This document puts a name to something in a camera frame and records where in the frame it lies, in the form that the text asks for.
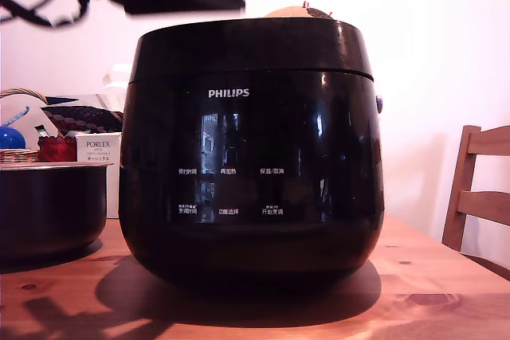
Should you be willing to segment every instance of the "wooden chair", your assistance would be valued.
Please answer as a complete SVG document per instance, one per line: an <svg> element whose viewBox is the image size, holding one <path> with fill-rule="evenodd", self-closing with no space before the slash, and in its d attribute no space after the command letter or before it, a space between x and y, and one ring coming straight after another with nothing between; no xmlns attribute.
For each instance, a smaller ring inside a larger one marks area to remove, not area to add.
<svg viewBox="0 0 510 340"><path fill-rule="evenodd" d="M460 251L466 215L510 225L510 193L471 191L477 154L510 156L510 126L481 131L464 126L442 243ZM478 256L465 255L499 276L510 280L510 270Z"/></svg>

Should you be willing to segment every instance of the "rice cooker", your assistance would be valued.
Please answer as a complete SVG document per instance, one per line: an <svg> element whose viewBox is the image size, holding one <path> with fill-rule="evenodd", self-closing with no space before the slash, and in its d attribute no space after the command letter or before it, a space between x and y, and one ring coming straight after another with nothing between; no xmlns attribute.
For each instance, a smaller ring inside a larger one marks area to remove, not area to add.
<svg viewBox="0 0 510 340"><path fill-rule="evenodd" d="M341 21L143 35L121 152L127 244L181 287L330 286L381 231L374 79L361 33Z"/></svg>

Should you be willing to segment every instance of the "white wall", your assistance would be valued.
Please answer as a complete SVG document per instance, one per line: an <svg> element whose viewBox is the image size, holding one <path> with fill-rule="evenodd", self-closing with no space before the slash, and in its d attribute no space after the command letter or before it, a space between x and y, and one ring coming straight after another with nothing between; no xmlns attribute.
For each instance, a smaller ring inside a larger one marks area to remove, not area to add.
<svg viewBox="0 0 510 340"><path fill-rule="evenodd" d="M303 0L246 0L247 17L299 5ZM386 211L440 240L461 128L510 124L507 63L508 0L307 0L311 6L359 27L366 39L383 96L381 115ZM71 10L59 0L48 11ZM131 62L138 36L183 22L233 14L128 18L107 0L91 4L88 19L62 32L22 22L0 28L2 86L46 95L96 92L108 67ZM2 114L23 109L26 99L3 103ZM18 128L34 146L35 111ZM474 187L510 191L510 162L483 158ZM507 171L501 173L496 166ZM510 229L469 220L465 250L510 265Z"/></svg>

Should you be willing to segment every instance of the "table wood grain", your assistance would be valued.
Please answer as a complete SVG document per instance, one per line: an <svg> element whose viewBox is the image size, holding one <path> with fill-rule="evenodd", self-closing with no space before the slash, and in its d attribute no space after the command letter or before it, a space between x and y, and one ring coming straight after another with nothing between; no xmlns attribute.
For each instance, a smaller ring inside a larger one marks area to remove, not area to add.
<svg viewBox="0 0 510 340"><path fill-rule="evenodd" d="M4 273L0 338L510 339L510 283L388 215L370 260L315 297L186 296L136 262L117 220L100 240L79 260Z"/></svg>

